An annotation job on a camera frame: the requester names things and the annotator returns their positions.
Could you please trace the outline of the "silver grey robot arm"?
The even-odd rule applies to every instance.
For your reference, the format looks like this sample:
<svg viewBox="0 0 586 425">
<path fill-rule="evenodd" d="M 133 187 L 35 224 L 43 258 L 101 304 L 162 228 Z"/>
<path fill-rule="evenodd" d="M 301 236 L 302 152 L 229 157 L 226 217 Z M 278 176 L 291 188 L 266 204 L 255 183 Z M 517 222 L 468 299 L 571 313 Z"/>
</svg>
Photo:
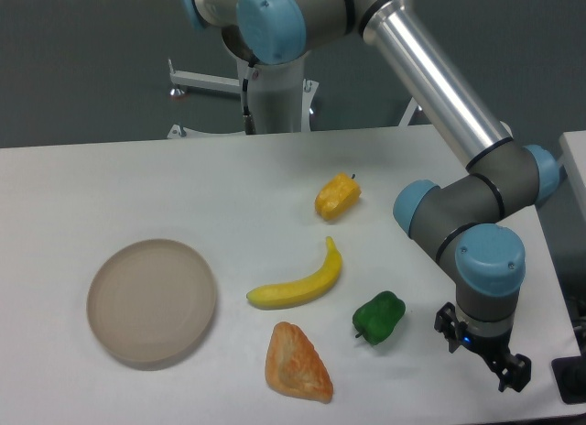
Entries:
<svg viewBox="0 0 586 425">
<path fill-rule="evenodd" d="M 254 90 L 255 69 L 294 65 L 351 33 L 380 51 L 467 172 L 445 188 L 413 182 L 393 208 L 407 236 L 455 284 L 456 300 L 438 311 L 435 329 L 451 350 L 478 354 L 501 389 L 522 390 L 531 362 L 508 343 L 525 248 L 500 222 L 555 191 L 559 169 L 551 154 L 514 141 L 421 24 L 412 0 L 181 1 L 193 27 L 219 28 L 244 62 L 238 92 L 249 135 L 302 127 L 301 82 Z"/>
</svg>

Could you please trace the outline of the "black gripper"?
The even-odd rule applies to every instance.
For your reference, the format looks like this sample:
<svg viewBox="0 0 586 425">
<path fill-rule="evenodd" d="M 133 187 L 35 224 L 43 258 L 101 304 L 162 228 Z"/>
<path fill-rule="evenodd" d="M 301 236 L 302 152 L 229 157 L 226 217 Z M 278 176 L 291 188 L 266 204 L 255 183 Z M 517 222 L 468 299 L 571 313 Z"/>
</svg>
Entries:
<svg viewBox="0 0 586 425">
<path fill-rule="evenodd" d="M 532 362 L 522 354 L 512 354 L 509 341 L 513 317 L 500 321 L 457 318 L 456 308 L 446 302 L 436 313 L 434 329 L 441 333 L 453 354 L 459 347 L 478 354 L 499 379 L 498 390 L 520 393 L 531 380 Z"/>
</svg>

